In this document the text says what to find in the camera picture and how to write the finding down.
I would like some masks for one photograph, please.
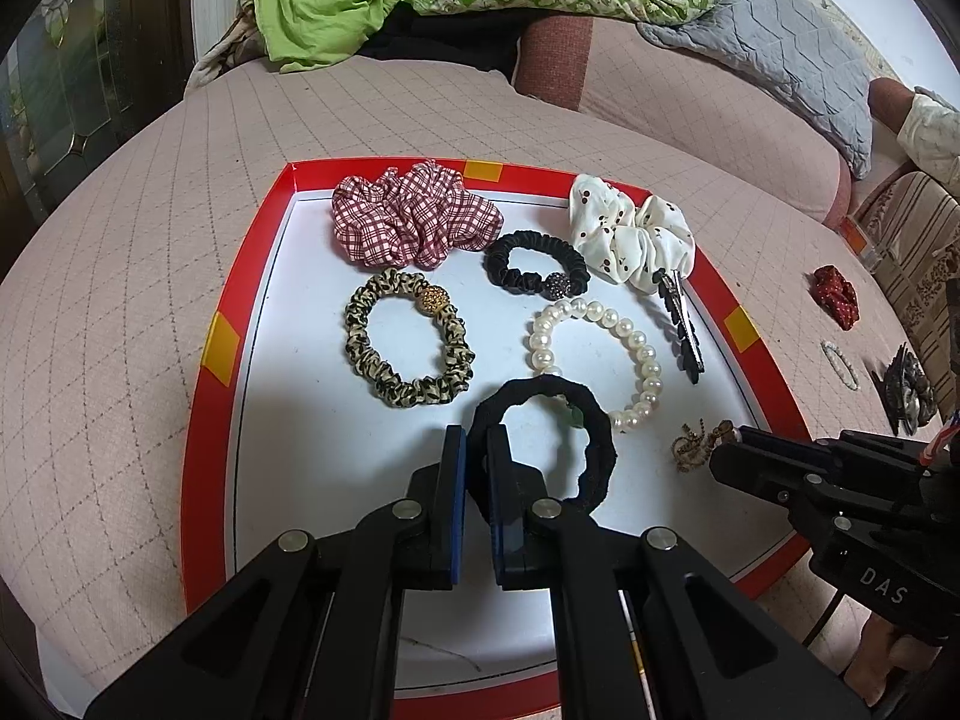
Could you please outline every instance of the white scrunchie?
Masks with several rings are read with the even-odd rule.
[[[659,269],[680,278],[693,272],[696,247],[683,212],[655,194],[637,208],[622,191],[581,173],[570,189],[570,230],[575,250],[614,284],[629,281],[652,295]]]

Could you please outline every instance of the pearl bracelet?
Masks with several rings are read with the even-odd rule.
[[[615,431],[626,432],[640,426],[640,423],[659,405],[659,398],[664,391],[664,381],[661,380],[662,368],[656,361],[656,349],[647,343],[645,333],[634,329],[632,319],[627,317],[621,319],[620,314],[614,309],[604,307],[603,303],[597,300],[587,303],[584,298],[558,300],[534,317],[533,332],[530,338],[527,338],[527,346],[531,350],[531,367],[537,374],[563,375],[556,366],[556,357],[550,348],[550,343],[553,328],[564,319],[571,318],[597,322],[610,330],[614,336],[625,341],[627,347],[634,353],[642,376],[637,382],[640,399],[637,403],[628,405],[622,412],[610,412],[608,416],[611,429]]]

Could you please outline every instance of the cable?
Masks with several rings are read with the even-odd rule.
[[[827,608],[824,609],[824,613],[820,615],[820,619],[813,624],[813,628],[810,629],[810,632],[803,639],[803,646],[809,647],[813,644],[813,640],[816,637],[819,637],[820,632],[824,630],[824,625],[827,624],[829,618],[833,616],[834,611],[837,611],[837,607],[840,605],[840,602],[843,601],[843,590],[837,590],[830,602],[827,604]]]

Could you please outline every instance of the leopard print hair tie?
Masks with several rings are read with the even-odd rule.
[[[367,323],[376,301],[384,295],[410,295],[416,306],[433,317],[443,335],[443,376],[425,376],[403,381],[370,346]],[[449,403],[469,387],[473,378],[470,363],[476,357],[467,346],[467,328],[457,316],[446,291],[431,285],[421,274],[402,274],[387,268],[353,293],[347,303],[347,360],[353,369],[373,385],[373,391],[388,406],[409,409],[421,403]]]

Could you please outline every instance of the gold glitter bead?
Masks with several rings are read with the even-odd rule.
[[[431,284],[424,287],[424,291],[416,299],[416,307],[429,317],[435,317],[440,310],[450,304],[450,295],[446,293],[443,287],[435,287]]]

